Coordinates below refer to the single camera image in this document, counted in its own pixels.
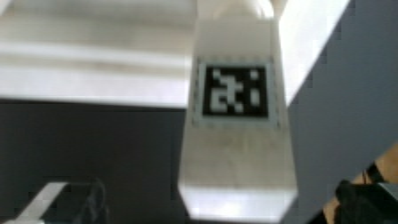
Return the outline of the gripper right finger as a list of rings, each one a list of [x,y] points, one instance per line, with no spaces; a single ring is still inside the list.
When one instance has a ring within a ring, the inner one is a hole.
[[[385,181],[374,164],[365,174],[369,183],[339,182],[333,224],[398,224],[398,183]]]

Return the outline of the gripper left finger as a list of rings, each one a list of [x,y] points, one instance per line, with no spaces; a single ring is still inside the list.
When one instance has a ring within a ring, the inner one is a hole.
[[[10,224],[109,224],[101,181],[49,182]]]

